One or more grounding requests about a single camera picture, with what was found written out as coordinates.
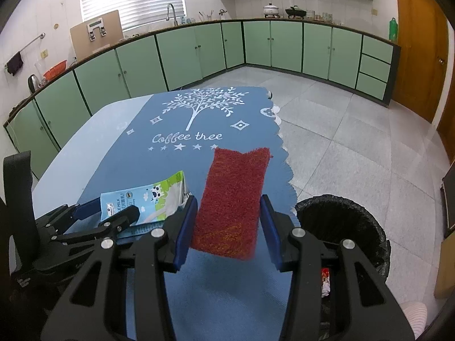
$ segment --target tile floor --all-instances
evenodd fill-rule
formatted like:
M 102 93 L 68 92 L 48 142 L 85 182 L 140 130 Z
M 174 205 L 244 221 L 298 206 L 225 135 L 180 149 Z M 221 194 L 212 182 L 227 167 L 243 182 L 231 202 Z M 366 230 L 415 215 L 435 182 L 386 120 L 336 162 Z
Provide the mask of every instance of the tile floor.
M 387 285 L 398 302 L 421 301 L 428 323 L 443 219 L 439 187 L 449 169 L 434 127 L 392 101 L 382 107 L 311 79 L 244 67 L 202 87 L 260 86 L 273 93 L 298 201 L 320 194 L 352 199 L 370 211 L 391 241 Z

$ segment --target metal screw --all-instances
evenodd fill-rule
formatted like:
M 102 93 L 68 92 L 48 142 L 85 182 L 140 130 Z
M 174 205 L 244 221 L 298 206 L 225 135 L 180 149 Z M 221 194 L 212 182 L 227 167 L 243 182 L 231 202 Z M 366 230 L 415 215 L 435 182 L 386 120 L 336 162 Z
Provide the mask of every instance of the metal screw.
M 302 238 L 303 236 L 305 236 L 305 233 L 306 233 L 305 230 L 300 227 L 294 228 L 292 230 L 293 236 L 298 237 L 298 238 Z
M 355 243 L 352 240 L 344 240 L 343 246 L 349 250 L 352 250 L 355 247 Z
M 105 238 L 103 241 L 101 241 L 101 247 L 103 249 L 110 249 L 113 247 L 114 241 L 110 238 Z
M 154 230 L 152 230 L 152 232 L 150 232 L 152 237 L 155 237 L 155 238 L 163 237 L 164 233 L 165 233 L 164 229 L 162 229 L 162 228 L 155 228 Z

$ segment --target red sponge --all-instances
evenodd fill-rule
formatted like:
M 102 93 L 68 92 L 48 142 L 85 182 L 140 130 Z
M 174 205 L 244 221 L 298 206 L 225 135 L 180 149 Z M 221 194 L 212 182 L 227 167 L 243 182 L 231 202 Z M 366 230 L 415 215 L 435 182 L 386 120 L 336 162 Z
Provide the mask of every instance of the red sponge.
M 267 148 L 248 153 L 215 149 L 192 248 L 235 259 L 254 256 L 259 201 L 269 159 Z

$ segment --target black trash bag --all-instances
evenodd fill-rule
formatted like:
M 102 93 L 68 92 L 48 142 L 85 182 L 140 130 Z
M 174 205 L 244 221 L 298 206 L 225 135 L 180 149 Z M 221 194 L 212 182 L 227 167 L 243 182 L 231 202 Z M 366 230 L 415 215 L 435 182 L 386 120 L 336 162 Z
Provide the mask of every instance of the black trash bag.
M 301 201 L 295 209 L 303 229 L 319 240 L 335 244 L 343 239 L 351 239 L 359 245 L 384 281 L 387 279 L 390 241 L 374 216 L 363 206 L 327 194 Z

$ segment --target countertop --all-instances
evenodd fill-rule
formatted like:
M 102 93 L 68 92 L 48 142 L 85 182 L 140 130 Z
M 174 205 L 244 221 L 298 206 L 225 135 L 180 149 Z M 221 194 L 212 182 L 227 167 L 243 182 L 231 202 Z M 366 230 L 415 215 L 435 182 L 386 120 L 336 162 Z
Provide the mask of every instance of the countertop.
M 358 29 L 354 29 L 354 28 L 349 28 L 349 27 L 346 27 L 346 26 L 343 26 L 343 25 L 337 25 L 337 24 L 332 24 L 332 23 L 326 23 L 326 22 L 320 22 L 320 21 L 315 21 L 315 20 L 302 20 L 302 19 L 288 19 L 288 18 L 252 18 L 252 19 L 231 19 L 231 20 L 212 20 L 212 21 L 209 21 L 209 22 L 197 22 L 197 23 L 191 23 L 191 24 L 185 24 L 184 26 L 185 27 L 193 27 L 193 26 L 198 26 L 198 25 L 204 25 L 204 24 L 212 24 L 212 23 L 223 23 L 223 22 L 247 22 L 247 21 L 284 21 L 284 22 L 307 22 L 307 23 L 311 23 L 311 24 L 320 24 L 320 25 L 326 25 L 326 26 L 330 26 L 330 27 L 335 27 L 335 28 L 341 28 L 341 29 L 346 29 L 348 31 L 352 31 L 352 32 L 356 32 L 356 33 L 359 33 L 359 34 L 363 34 L 363 35 L 366 35 L 366 36 L 370 36 L 370 37 L 373 37 L 379 41 L 383 41 L 385 43 L 388 43 L 388 44 L 391 44 L 393 46 L 398 46 L 397 44 L 389 41 L 389 40 L 386 40 L 382 37 L 378 37 L 378 36 L 375 36 L 374 34 L 370 34 L 368 32 L 363 32 L 363 31 L 359 31 Z M 152 31 L 152 32 L 149 32 L 149 33 L 146 33 L 146 34 L 141 34 L 139 36 L 135 36 L 135 37 L 131 37 L 131 38 L 127 38 L 125 40 L 121 40 L 119 41 L 117 44 L 113 45 L 113 46 L 110 46 L 110 47 L 106 47 L 104 50 L 101 50 L 101 51 L 98 51 L 97 53 L 94 53 L 93 55 L 91 56 L 88 56 L 87 58 L 77 62 L 76 64 L 72 65 L 71 67 L 67 68 L 64 72 L 62 72 L 61 74 L 59 74 L 57 77 L 55 77 L 54 79 L 52 79 L 51 81 L 49 81 L 48 83 L 46 83 L 43 87 L 41 87 L 40 89 L 38 89 L 37 91 L 35 91 L 33 94 L 31 94 L 29 97 L 27 97 L 26 99 L 22 100 L 21 102 L 19 102 L 10 112 L 9 116 L 8 116 L 8 120 L 4 123 L 4 127 L 6 127 L 11 121 L 12 119 L 16 116 L 16 114 L 19 112 L 19 110 L 21 110 L 24 106 L 26 106 L 31 100 L 33 100 L 35 98 L 35 96 L 37 94 L 39 94 L 42 90 L 44 90 L 47 86 L 49 86 L 50 84 L 52 84 L 53 82 L 55 82 L 56 80 L 58 80 L 60 77 L 63 77 L 65 74 L 69 73 L 71 70 L 74 70 L 75 68 L 77 68 L 78 66 L 86 63 L 87 61 L 89 60 L 92 60 L 93 58 L 96 58 L 97 56 L 100 56 L 102 54 L 104 54 L 105 52 L 109 51 L 109 50 L 112 50 L 112 49 L 116 49 L 117 47 L 120 47 L 120 46 L 123 46 L 123 45 L 126 45 L 130 42 L 134 42 L 134 41 L 137 41 L 141 38 L 145 38 L 145 37 L 149 37 L 149 36 L 153 36 L 153 35 L 156 35 L 156 34 L 159 34 L 159 33 L 163 33 L 163 32 L 167 32 L 167 31 L 171 31 L 173 29 L 179 29 L 179 28 L 184 28 L 182 27 L 181 25 L 178 25 L 176 27 L 169 27 L 169 28 L 163 28 L 163 29 L 158 29 L 156 31 Z

